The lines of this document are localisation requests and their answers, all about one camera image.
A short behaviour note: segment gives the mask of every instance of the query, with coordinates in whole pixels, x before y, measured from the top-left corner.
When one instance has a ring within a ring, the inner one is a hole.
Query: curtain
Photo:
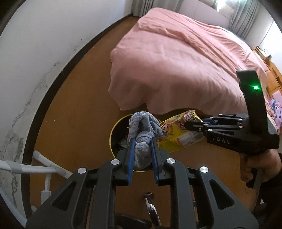
[[[229,30],[245,39],[254,23],[260,3],[258,0],[237,0]]]
[[[154,7],[178,12],[183,0],[133,0],[132,11],[134,16],[142,17]]]

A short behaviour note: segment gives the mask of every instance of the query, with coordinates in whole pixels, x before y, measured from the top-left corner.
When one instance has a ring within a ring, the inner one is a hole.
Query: pink bedsheet
[[[121,110],[146,104],[153,114],[179,108],[246,113],[236,77],[240,69],[255,69],[266,92],[266,73],[246,43],[219,26],[166,9],[153,8],[140,18],[113,49],[111,61],[109,93]]]

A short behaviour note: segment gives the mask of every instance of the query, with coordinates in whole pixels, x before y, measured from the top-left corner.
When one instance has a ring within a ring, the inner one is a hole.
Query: yellow snack bag
[[[194,110],[183,112],[161,122],[161,128],[167,135],[164,134],[162,138],[157,139],[159,147],[171,153],[202,140],[203,133],[185,129],[186,121],[202,122]]]

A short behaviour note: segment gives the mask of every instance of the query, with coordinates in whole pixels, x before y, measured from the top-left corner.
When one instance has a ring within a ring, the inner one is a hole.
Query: cloth rag
[[[129,120],[130,139],[135,139],[134,170],[142,170],[152,163],[151,138],[163,136],[160,122],[152,114],[146,111],[134,113]]]

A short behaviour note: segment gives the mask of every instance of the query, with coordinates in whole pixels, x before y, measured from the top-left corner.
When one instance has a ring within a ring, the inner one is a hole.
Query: wooden cabinet
[[[256,54],[257,58],[262,62],[265,72],[267,75],[267,92],[269,96],[273,98],[273,93],[280,91],[282,95],[282,75],[279,72],[278,68],[273,64],[269,58],[264,58],[260,53],[259,48],[255,48],[253,52]]]

